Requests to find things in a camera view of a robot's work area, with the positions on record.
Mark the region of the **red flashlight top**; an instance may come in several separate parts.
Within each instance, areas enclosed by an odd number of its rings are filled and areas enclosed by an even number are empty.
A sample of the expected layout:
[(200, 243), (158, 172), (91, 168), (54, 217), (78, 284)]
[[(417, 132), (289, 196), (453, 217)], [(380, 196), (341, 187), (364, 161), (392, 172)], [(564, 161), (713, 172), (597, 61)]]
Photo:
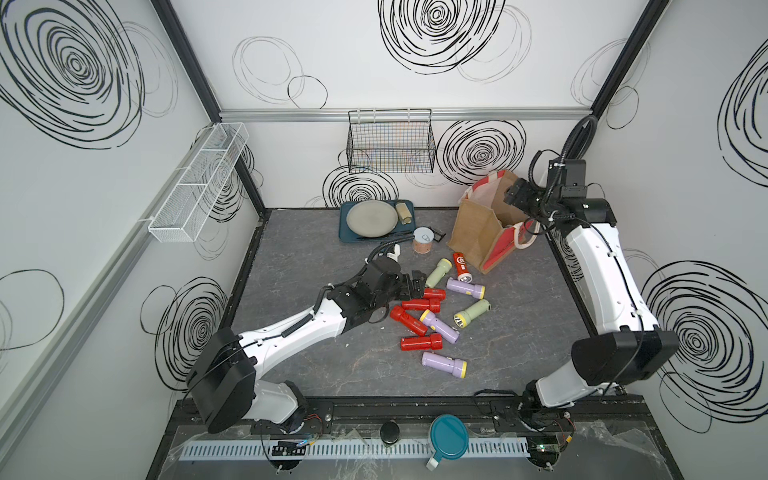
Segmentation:
[(423, 292), (424, 299), (437, 299), (442, 301), (446, 298), (446, 292), (437, 288), (425, 288)]

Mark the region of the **red flashlight diagonal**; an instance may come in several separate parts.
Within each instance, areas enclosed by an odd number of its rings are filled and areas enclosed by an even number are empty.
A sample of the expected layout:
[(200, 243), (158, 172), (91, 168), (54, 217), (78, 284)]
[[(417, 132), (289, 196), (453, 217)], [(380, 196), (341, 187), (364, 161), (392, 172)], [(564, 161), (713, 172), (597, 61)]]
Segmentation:
[(420, 337), (426, 336), (429, 331), (427, 326), (410, 315), (401, 305), (393, 307), (389, 313), (389, 317)]

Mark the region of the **brown jute tote bag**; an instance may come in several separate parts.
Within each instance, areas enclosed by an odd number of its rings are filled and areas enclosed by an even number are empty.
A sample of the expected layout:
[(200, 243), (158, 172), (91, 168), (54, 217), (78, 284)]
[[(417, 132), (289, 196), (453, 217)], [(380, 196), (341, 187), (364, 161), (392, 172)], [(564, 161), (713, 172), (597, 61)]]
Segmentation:
[(519, 177), (509, 170), (492, 172), (468, 187), (459, 209), (448, 247), (487, 274), (514, 250), (531, 246), (539, 225), (504, 201), (506, 190)]

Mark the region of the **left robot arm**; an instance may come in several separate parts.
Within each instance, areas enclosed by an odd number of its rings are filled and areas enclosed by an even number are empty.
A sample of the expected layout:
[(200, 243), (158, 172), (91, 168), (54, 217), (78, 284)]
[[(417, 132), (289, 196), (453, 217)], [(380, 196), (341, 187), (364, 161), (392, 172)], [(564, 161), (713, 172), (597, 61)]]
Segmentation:
[(207, 432), (221, 433), (242, 420), (271, 423), (284, 433), (300, 430), (310, 415), (305, 396), (291, 381), (273, 383), (263, 376), (301, 351), (368, 323), (392, 302), (420, 299), (426, 278), (380, 256), (351, 279), (323, 287), (312, 306), (293, 316), (242, 333), (217, 331), (186, 377), (187, 394)]

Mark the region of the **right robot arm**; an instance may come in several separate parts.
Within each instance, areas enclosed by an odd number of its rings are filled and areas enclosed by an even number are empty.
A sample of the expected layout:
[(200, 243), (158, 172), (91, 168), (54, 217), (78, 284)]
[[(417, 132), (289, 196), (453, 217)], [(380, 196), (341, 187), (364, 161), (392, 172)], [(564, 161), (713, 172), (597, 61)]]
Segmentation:
[(507, 204), (572, 253), (581, 272), (572, 291), (591, 323), (589, 337), (573, 343), (562, 367), (527, 386), (534, 408), (569, 407), (612, 386), (647, 380), (680, 346), (678, 335), (659, 325), (643, 299), (611, 205), (588, 197), (585, 173), (583, 160), (552, 160), (545, 185), (519, 178), (505, 192)]

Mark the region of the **light green flashlight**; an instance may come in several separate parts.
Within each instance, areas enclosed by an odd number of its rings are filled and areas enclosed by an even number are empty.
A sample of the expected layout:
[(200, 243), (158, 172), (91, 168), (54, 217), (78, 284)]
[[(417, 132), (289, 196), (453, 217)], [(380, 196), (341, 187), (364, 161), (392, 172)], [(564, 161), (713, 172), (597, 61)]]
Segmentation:
[(441, 258), (434, 270), (427, 276), (425, 280), (426, 288), (435, 288), (438, 283), (451, 271), (452, 262), (447, 258)]
[(474, 320), (484, 315), (491, 309), (491, 304), (487, 300), (479, 300), (470, 307), (454, 314), (454, 323), (461, 329), (469, 326)]

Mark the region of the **purple flashlight centre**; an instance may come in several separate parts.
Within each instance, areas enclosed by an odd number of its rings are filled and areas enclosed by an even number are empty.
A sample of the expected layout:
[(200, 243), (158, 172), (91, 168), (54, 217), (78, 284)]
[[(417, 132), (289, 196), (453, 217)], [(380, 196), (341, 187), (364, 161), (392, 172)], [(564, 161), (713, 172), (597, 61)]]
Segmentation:
[(441, 335), (442, 338), (450, 344), (456, 344), (459, 340), (460, 333), (443, 322), (431, 310), (425, 310), (420, 316), (420, 321), (423, 325)]

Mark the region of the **small orange can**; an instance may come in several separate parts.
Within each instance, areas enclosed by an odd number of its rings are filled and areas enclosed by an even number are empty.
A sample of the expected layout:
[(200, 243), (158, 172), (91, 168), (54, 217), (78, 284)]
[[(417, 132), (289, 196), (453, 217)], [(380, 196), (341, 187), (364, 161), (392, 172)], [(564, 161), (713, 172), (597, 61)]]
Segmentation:
[(412, 248), (416, 254), (425, 255), (432, 250), (435, 233), (429, 227), (418, 227), (413, 231)]

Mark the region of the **red white flashlight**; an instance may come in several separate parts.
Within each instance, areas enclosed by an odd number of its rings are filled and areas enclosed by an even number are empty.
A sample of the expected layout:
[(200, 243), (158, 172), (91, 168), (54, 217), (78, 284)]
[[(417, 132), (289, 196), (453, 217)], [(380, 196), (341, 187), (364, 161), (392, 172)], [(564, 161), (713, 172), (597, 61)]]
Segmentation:
[(454, 252), (453, 261), (457, 272), (457, 280), (460, 282), (471, 283), (473, 276), (469, 270), (464, 254), (461, 252)]

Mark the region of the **red flashlight bottom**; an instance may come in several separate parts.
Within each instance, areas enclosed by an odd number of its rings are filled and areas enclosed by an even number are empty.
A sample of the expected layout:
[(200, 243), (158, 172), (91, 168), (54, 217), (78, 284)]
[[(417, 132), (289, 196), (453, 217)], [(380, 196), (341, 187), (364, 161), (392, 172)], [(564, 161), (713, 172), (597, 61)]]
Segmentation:
[(399, 346), (401, 351), (441, 350), (443, 348), (443, 338), (437, 333), (426, 336), (407, 337), (400, 340)]

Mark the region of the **dark teal tray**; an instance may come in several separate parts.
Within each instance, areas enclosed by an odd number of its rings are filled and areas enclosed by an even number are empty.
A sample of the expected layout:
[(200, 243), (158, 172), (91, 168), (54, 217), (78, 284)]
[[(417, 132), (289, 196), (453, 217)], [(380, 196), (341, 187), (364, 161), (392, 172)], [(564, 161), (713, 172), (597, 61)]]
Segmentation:
[(359, 201), (359, 202), (346, 202), (346, 203), (344, 203), (340, 207), (339, 238), (340, 238), (340, 240), (342, 242), (345, 242), (345, 243), (356, 243), (356, 242), (363, 242), (363, 241), (384, 240), (384, 239), (388, 239), (388, 238), (391, 238), (391, 237), (394, 237), (394, 236), (398, 236), (398, 235), (402, 235), (402, 234), (405, 234), (405, 233), (411, 233), (411, 232), (413, 232), (415, 230), (415, 228), (416, 228), (415, 213), (414, 213), (413, 204), (410, 201), (405, 201), (405, 200), (403, 200), (403, 201), (379, 200), (379, 201), (384, 201), (384, 202), (392, 205), (394, 208), (395, 208), (395, 205), (398, 202), (405, 202), (408, 205), (409, 209), (411, 210), (411, 213), (413, 214), (413, 222), (411, 224), (409, 224), (409, 225), (403, 225), (399, 221), (397, 226), (389, 234), (387, 234), (385, 236), (378, 237), (378, 238), (363, 238), (363, 237), (360, 237), (357, 234), (353, 233), (349, 229), (349, 227), (347, 226), (347, 223), (346, 223), (346, 216), (347, 216), (347, 213), (349, 212), (350, 208), (352, 206), (360, 203), (360, 202), (363, 202), (363, 201)]

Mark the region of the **purple flashlight near bag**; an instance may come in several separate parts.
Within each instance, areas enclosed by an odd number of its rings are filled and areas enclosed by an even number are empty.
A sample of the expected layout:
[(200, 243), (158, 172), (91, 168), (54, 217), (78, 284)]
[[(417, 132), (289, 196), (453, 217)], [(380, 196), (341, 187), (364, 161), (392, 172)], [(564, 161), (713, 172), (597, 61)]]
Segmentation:
[(483, 285), (462, 282), (454, 278), (447, 280), (446, 289), (451, 292), (469, 295), (477, 300), (483, 300), (486, 292), (486, 287)]

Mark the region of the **grey round plate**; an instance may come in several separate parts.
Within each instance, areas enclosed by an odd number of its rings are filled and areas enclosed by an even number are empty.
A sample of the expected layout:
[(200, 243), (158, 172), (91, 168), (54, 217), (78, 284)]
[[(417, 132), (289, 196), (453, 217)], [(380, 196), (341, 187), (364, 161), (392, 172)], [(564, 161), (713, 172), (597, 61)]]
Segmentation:
[(349, 229), (363, 238), (378, 238), (389, 234), (398, 224), (395, 208), (379, 200), (368, 200), (352, 206), (347, 213)]

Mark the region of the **purple flashlight bottom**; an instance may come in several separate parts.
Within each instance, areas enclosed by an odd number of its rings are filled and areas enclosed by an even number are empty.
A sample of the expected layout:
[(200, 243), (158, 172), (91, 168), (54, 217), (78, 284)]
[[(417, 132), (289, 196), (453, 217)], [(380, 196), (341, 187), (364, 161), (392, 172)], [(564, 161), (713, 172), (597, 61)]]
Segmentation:
[(466, 377), (468, 367), (465, 360), (450, 358), (432, 352), (424, 352), (422, 354), (421, 363), (425, 367), (451, 374), (459, 379), (464, 379)]

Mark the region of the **black round knob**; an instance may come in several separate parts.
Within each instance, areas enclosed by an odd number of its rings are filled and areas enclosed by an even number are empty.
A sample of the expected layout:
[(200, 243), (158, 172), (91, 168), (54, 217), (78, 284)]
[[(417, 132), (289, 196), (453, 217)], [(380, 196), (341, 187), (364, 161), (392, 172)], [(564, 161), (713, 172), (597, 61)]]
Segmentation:
[(386, 421), (381, 425), (379, 435), (384, 445), (395, 445), (400, 440), (400, 427), (394, 420)]

